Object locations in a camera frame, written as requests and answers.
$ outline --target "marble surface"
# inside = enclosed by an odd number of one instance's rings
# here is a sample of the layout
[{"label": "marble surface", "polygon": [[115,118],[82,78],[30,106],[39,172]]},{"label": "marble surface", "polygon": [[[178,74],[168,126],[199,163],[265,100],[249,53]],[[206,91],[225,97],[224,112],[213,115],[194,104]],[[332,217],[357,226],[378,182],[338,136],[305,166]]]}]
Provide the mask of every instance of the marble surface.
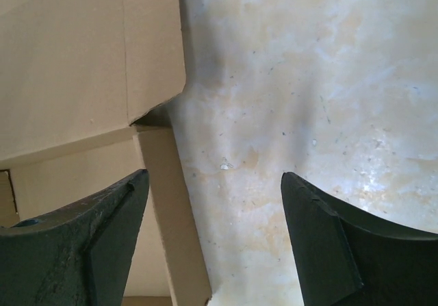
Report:
[{"label": "marble surface", "polygon": [[168,105],[214,297],[302,305],[281,205],[295,171],[438,232],[438,0],[182,0]]}]

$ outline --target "box lid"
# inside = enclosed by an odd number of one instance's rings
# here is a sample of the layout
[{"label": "box lid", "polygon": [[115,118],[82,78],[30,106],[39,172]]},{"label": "box lid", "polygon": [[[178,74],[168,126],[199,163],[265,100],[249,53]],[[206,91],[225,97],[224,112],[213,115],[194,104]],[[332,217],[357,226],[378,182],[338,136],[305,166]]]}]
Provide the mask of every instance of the box lid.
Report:
[{"label": "box lid", "polygon": [[1,0],[0,48],[3,168],[126,129],[185,84],[179,0]]}]

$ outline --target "floor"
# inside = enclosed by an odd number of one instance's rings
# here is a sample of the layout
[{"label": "floor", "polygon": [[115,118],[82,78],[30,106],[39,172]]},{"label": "floor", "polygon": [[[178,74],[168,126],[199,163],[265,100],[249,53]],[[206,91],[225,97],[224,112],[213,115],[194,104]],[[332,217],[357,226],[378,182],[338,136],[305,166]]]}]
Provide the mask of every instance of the floor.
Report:
[{"label": "floor", "polygon": [[182,0],[172,101],[214,297],[302,305],[280,194],[294,171],[438,232],[438,0]]}]

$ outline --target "open cardboard box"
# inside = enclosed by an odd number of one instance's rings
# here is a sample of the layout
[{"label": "open cardboard box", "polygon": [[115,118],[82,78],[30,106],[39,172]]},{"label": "open cardboard box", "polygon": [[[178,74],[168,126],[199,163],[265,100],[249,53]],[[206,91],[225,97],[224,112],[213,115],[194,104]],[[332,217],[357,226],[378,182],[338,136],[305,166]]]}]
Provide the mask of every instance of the open cardboard box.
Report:
[{"label": "open cardboard box", "polygon": [[172,130],[132,125],[185,84],[179,1],[0,0],[0,49],[0,225],[147,168],[124,305],[203,306],[211,288]]}]

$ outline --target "white floor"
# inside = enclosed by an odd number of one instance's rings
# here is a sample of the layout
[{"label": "white floor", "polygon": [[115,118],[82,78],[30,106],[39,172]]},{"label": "white floor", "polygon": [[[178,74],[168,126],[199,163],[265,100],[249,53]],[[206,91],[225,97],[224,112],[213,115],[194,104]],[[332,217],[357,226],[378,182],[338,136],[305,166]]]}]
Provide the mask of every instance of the white floor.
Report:
[{"label": "white floor", "polygon": [[438,231],[438,0],[183,2],[170,111],[210,306],[302,305],[285,171]]}]

